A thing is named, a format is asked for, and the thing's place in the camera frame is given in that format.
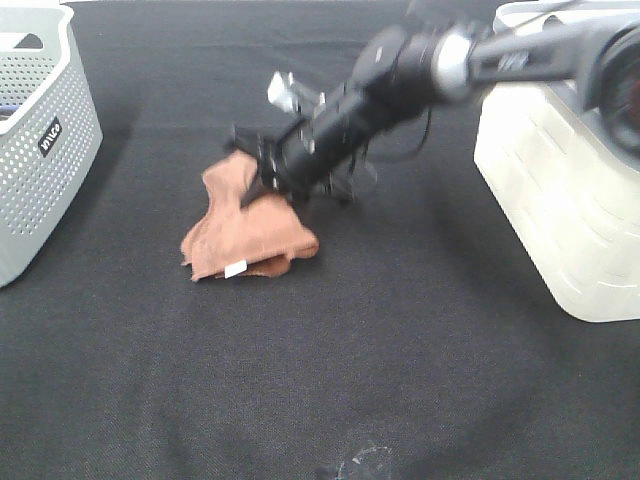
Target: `white plastic container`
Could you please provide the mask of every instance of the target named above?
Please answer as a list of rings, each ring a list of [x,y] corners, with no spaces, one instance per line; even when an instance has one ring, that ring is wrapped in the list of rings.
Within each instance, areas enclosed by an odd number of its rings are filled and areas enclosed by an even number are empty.
[[[0,0],[0,286],[45,243],[102,141],[72,16],[51,0]],[[42,48],[16,48],[25,34]]]
[[[549,5],[505,5],[497,27]],[[587,2],[557,16],[570,23],[623,9],[638,12],[640,2]],[[539,31],[543,20],[527,29]],[[638,319],[640,160],[575,100],[565,83],[496,87],[483,104],[475,161],[565,311],[589,322]]]

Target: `brown cloth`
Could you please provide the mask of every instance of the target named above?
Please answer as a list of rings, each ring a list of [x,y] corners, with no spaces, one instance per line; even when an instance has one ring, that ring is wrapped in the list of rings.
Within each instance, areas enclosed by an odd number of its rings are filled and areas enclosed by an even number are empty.
[[[318,239],[282,195],[270,193],[240,209],[256,168],[255,159],[235,152],[202,175],[209,210],[181,246],[193,281],[223,277],[225,267],[243,260],[248,270],[242,275],[277,277],[289,271],[292,259],[318,252]]]

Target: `basket logo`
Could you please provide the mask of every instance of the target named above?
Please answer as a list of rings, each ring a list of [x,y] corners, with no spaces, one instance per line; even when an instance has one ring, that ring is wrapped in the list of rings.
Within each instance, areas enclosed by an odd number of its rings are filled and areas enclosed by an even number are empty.
[[[51,125],[49,125],[47,132],[38,142],[38,147],[40,148],[40,153],[42,153],[43,157],[49,155],[49,152],[53,149],[53,146],[58,141],[58,138],[60,138],[61,133],[62,125],[60,124],[60,120],[58,120],[58,117],[55,117],[53,119],[53,122],[51,122]]]

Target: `black fabric surface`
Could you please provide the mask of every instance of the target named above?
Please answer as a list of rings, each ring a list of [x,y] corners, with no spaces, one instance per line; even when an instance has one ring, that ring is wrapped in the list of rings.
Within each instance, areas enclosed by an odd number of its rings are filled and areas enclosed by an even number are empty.
[[[288,122],[273,71],[328,90],[405,7],[74,5],[105,139],[0,291],[0,478],[311,479],[370,445],[398,479],[638,478],[640,323],[555,304],[473,163],[475,106],[358,205],[301,211],[321,251],[286,276],[180,266],[230,123]]]

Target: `towel tag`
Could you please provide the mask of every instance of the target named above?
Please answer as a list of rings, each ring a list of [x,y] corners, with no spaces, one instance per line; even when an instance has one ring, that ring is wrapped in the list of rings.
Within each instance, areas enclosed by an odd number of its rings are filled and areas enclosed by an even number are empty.
[[[246,260],[227,265],[224,268],[224,278],[231,278],[235,277],[236,275],[240,275],[242,272],[246,272],[247,268],[249,267]]]

